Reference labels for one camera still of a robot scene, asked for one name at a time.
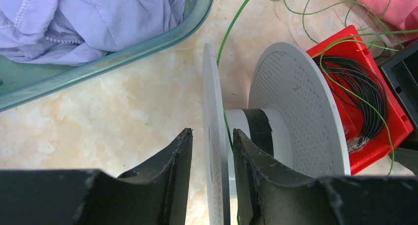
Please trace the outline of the grey plastic cable spool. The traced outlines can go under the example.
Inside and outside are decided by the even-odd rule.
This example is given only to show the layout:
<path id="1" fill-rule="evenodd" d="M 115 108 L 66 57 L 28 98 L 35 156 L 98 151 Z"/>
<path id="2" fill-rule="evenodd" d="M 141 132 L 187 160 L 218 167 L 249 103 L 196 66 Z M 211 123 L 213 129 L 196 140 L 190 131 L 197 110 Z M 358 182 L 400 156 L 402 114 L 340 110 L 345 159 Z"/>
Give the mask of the grey plastic cable spool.
<path id="1" fill-rule="evenodd" d="M 261 55 L 246 109 L 224 110 L 214 50 L 203 53 L 203 126 L 209 222 L 229 225 L 237 197 L 233 131 L 311 178 L 351 174 L 344 128 L 331 90 L 313 59 L 278 42 Z"/>

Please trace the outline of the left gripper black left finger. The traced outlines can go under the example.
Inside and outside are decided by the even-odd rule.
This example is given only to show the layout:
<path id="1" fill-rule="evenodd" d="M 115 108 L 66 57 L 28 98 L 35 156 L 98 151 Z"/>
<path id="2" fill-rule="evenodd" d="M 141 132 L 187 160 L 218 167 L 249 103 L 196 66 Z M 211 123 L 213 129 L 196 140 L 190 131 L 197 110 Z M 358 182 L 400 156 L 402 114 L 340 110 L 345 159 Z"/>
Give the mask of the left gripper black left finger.
<path id="1" fill-rule="evenodd" d="M 1 170 L 3 225 L 183 225 L 193 135 L 186 128 L 138 166 L 112 177 L 100 169 Z"/>

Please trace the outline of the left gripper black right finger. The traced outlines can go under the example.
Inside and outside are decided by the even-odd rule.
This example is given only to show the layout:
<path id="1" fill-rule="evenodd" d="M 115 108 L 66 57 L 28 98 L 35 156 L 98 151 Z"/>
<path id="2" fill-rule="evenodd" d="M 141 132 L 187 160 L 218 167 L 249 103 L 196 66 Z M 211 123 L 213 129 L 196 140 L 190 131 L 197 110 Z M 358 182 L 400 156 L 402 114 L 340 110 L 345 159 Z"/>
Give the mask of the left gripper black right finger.
<path id="1" fill-rule="evenodd" d="M 233 156 L 242 225 L 415 225 L 415 176 L 311 178 L 280 163 L 240 129 Z"/>

